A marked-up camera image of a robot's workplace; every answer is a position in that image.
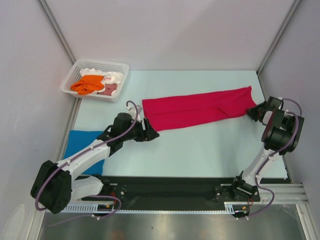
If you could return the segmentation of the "red t shirt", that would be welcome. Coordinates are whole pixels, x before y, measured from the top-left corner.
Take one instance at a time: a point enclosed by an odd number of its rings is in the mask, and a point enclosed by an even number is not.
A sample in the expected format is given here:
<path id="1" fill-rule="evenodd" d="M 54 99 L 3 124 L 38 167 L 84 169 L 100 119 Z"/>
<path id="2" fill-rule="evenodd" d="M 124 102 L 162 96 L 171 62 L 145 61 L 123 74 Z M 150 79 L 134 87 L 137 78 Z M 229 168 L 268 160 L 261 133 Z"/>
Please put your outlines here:
<path id="1" fill-rule="evenodd" d="M 157 132 L 243 117 L 255 106 L 251 86 L 142 100 L 144 116 Z"/>

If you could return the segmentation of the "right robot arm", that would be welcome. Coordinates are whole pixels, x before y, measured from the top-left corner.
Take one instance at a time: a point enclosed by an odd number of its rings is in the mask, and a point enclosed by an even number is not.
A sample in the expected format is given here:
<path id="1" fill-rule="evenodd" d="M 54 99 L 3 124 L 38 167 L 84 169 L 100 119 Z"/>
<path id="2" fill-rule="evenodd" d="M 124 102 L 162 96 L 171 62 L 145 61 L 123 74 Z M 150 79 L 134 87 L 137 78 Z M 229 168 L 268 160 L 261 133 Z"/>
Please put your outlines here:
<path id="1" fill-rule="evenodd" d="M 214 188 L 217 202 L 259 201 L 261 180 L 277 159 L 293 152 L 305 122 L 300 105 L 289 98 L 270 96 L 267 101 L 247 110 L 249 117 L 265 125 L 262 147 L 253 162 L 229 186 Z"/>

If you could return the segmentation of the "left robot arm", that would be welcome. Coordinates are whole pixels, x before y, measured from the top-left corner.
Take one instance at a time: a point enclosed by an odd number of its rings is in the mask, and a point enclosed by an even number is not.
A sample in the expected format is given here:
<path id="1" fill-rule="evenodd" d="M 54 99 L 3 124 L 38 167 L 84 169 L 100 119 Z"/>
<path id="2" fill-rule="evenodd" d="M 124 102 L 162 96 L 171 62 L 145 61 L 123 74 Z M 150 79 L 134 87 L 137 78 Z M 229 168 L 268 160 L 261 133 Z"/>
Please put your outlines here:
<path id="1" fill-rule="evenodd" d="M 45 161 L 39 168 L 30 190 L 38 211 L 60 213 L 72 200 L 96 196 L 105 200 L 111 188 L 101 175 L 80 179 L 88 168 L 104 160 L 123 147 L 126 141 L 150 142 L 160 135 L 147 118 L 139 119 L 129 113 L 119 113 L 96 139 L 77 153 L 52 162 Z"/>

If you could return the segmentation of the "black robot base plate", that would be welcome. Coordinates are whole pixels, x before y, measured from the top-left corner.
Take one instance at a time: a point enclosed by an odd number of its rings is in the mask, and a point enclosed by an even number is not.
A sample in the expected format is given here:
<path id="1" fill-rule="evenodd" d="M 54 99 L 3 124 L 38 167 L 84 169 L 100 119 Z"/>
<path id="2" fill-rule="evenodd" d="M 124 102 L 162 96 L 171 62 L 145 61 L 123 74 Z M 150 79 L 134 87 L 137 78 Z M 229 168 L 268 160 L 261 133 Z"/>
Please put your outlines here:
<path id="1" fill-rule="evenodd" d="M 98 195 L 83 197 L 84 201 L 104 201 L 106 196 L 117 198 L 119 207 L 122 203 L 133 205 L 141 203 L 179 203 L 197 201 L 208 204 L 217 202 L 215 197 L 215 187 L 228 187 L 234 178 L 231 177 L 146 177 L 146 176 L 103 176 L 107 181 L 102 191 Z M 262 179 L 262 184 L 287 184 L 288 179 L 279 178 Z M 274 201 L 275 195 L 272 190 L 267 189 L 272 194 L 271 200 Z M 237 204 L 260 203 L 259 201 L 223 201 L 235 202 Z"/>

